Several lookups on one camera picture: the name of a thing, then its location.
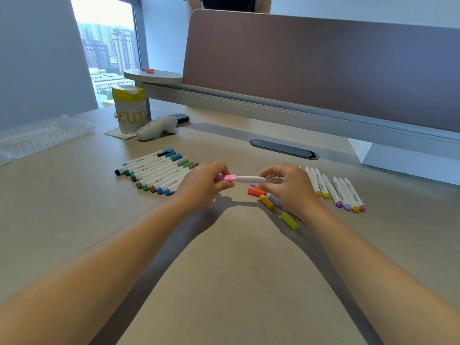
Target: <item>black shirt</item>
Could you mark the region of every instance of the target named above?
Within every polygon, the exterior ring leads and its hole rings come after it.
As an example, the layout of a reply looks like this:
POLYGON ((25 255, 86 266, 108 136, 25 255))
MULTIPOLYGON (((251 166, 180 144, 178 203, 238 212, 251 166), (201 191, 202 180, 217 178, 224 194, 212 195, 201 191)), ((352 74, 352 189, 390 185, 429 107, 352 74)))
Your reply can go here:
POLYGON ((256 0, 202 0, 209 10, 254 12, 256 0))

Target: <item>left hand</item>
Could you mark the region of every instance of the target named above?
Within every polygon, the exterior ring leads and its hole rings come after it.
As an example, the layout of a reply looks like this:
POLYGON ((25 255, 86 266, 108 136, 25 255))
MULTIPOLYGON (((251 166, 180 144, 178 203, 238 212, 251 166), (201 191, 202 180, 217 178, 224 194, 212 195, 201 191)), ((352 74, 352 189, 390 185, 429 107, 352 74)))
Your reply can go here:
POLYGON ((205 162, 192 169, 185 176, 173 196, 176 199, 178 197, 183 199, 193 212, 206 208, 219 192, 235 186, 234 183, 226 181, 214 182, 219 173, 230 174, 224 162, 205 162))

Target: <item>person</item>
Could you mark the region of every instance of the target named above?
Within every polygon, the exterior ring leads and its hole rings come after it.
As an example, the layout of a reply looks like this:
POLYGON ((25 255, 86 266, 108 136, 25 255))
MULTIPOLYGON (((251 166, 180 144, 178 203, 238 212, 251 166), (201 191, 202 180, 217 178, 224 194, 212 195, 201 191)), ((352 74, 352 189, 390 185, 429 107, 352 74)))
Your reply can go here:
MULTIPOLYGON (((10 297, 0 344, 88 344, 175 228, 233 187, 219 173, 230 173, 224 162, 194 168, 163 204, 10 297)), ((259 176, 284 178, 260 188, 314 232, 385 344, 460 344, 460 314, 326 209, 307 173, 284 163, 259 176)))
POLYGON ((185 0, 187 2, 187 19, 190 20, 194 10, 206 8, 221 11, 240 11, 267 13, 271 11, 271 0, 185 0))

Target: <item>person standing behind partition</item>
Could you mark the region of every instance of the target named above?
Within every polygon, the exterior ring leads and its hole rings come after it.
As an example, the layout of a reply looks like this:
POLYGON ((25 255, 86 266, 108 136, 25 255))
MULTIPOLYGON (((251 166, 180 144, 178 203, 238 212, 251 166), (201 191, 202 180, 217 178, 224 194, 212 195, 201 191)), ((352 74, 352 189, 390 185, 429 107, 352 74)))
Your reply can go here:
POLYGON ((206 8, 221 11, 239 11, 270 13, 271 0, 185 0, 187 2, 187 19, 190 20, 194 10, 206 8))

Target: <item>cityscape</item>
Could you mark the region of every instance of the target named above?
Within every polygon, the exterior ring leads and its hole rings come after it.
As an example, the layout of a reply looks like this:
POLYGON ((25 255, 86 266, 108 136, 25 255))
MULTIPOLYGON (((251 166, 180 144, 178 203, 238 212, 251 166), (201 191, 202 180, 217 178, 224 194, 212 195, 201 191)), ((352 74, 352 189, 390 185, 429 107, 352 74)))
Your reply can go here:
POLYGON ((130 28, 77 23, 92 85, 99 107, 112 99, 112 86, 134 81, 123 76, 126 69, 139 69, 136 32, 130 28))

